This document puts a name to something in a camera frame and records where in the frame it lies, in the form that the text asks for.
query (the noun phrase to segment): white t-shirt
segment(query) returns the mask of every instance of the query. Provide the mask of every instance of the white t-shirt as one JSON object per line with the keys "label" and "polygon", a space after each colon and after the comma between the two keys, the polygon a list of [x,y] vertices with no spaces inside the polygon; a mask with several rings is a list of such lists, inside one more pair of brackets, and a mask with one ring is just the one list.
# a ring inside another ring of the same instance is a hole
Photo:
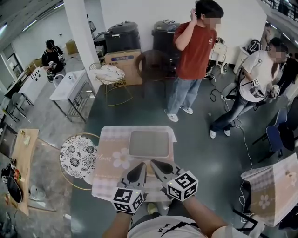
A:
{"label": "white t-shirt", "polygon": [[[258,88],[262,91],[262,93],[266,94],[266,89],[268,84],[271,85],[271,82],[276,78],[278,74],[278,69],[276,70],[274,77],[271,76],[271,69],[273,66],[273,60],[268,55],[268,51],[260,50],[257,52],[254,52],[252,55],[250,55],[246,61],[242,64],[242,67],[251,74],[252,78],[258,79],[259,86]],[[255,98],[251,92],[250,89],[252,88],[251,84],[244,85],[248,83],[249,81],[247,78],[244,78],[240,83],[240,94],[241,96],[249,101],[249,102],[260,102],[263,100],[263,98]]]}
{"label": "white t-shirt", "polygon": [[[145,221],[129,231],[128,238],[207,238],[198,228],[188,224],[195,221],[179,216],[160,216]],[[231,226],[217,229],[212,238],[248,238]]]}

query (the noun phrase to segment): gray floor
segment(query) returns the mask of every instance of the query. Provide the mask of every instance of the gray floor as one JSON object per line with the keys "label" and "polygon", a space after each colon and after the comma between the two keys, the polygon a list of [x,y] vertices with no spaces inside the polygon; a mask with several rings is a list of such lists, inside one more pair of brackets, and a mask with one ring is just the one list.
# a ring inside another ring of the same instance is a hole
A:
{"label": "gray floor", "polygon": [[[229,70],[227,75],[217,77],[215,85],[218,90],[222,90],[233,79],[234,74]],[[178,141],[174,144],[175,162],[184,169],[191,170],[199,179],[197,198],[228,223],[241,227],[240,219],[232,212],[232,208],[241,210],[240,174],[249,170],[251,163],[240,129],[232,128],[232,135],[229,138],[223,133],[218,133],[214,140],[209,137],[211,122],[224,113],[224,102],[220,99],[220,94],[215,92],[217,100],[212,102],[209,94],[213,86],[210,82],[203,81],[192,107],[194,114],[187,115],[180,110],[179,122],[174,123],[169,121],[164,113],[166,99],[163,96],[162,84],[148,85],[145,99],[141,97],[139,86],[131,86],[129,89],[134,98],[124,105],[115,107],[106,106],[100,91],[95,98],[85,131],[100,135],[104,126],[172,127]],[[168,82],[167,89],[169,94],[171,82]],[[112,91],[109,98],[117,100],[125,97],[121,90]],[[269,144],[267,141],[254,146],[251,144],[264,133],[265,127],[278,109],[285,105],[287,100],[281,97],[271,104],[260,107],[256,112],[250,110],[240,117],[254,168],[277,161],[273,156],[264,163],[258,164],[257,161],[268,152]],[[88,191],[73,189],[71,199],[73,238],[100,237],[111,224],[115,214],[114,208],[108,201],[94,198]],[[142,215],[145,215],[144,207],[138,211],[133,220],[137,221]],[[273,229],[268,229],[267,234],[270,237],[273,237],[273,234],[275,237],[285,237],[283,232]]]}
{"label": "gray floor", "polygon": [[[78,55],[67,56],[66,71],[83,69],[83,64]],[[23,104],[24,114],[22,117],[17,111],[14,115],[20,119],[15,123],[10,117],[5,122],[18,131],[21,128],[39,129],[39,138],[48,142],[56,148],[61,148],[62,143],[69,136],[82,132],[85,124],[80,118],[75,118],[71,123],[49,99],[55,90],[52,83],[47,82],[34,106]],[[90,99],[86,105],[83,115],[85,118],[91,109],[94,99]],[[4,168],[9,159],[0,154],[0,168]],[[10,214],[12,222],[16,225],[19,237],[32,238],[34,234],[40,238],[69,238],[70,220],[64,218],[64,214],[70,215],[70,198],[72,186],[62,177],[59,169],[59,151],[45,149],[37,146],[31,163],[30,185],[43,188],[47,196],[47,208],[56,210],[56,213],[37,212],[30,210],[29,216],[18,211],[11,205],[7,206],[4,196],[0,199],[0,221],[4,221],[5,212]],[[0,182],[1,194],[7,193],[4,183]]]}

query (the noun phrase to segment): red shirt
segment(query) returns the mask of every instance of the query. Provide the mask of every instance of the red shirt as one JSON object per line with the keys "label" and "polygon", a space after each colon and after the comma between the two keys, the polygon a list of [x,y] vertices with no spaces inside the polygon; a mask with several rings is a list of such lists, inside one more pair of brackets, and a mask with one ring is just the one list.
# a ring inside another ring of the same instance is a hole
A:
{"label": "red shirt", "polygon": [[[174,35],[176,39],[184,32],[189,22],[181,24]],[[189,44],[181,52],[176,74],[181,79],[202,79],[205,77],[211,49],[216,40],[216,31],[195,26]]]}

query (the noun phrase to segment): woman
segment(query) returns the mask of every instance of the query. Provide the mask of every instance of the woman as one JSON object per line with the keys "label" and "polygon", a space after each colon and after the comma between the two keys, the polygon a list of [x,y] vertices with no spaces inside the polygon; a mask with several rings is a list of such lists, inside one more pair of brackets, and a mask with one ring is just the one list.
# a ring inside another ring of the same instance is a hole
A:
{"label": "woman", "polygon": [[257,102],[262,101],[267,89],[272,87],[271,82],[278,74],[279,63],[285,61],[288,48],[279,38],[273,38],[270,41],[270,47],[269,51],[254,52],[242,64],[245,78],[240,83],[233,108],[211,125],[210,137],[212,139],[220,130],[224,130],[225,135],[230,136],[231,122],[253,108]]}

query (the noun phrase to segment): railing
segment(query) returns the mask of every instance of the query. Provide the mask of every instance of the railing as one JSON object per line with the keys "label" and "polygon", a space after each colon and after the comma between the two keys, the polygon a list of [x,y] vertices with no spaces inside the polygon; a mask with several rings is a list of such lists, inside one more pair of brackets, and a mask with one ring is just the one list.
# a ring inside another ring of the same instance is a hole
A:
{"label": "railing", "polygon": [[280,13],[298,22],[298,6],[289,3],[288,0],[261,0],[270,6],[270,8],[279,11]]}

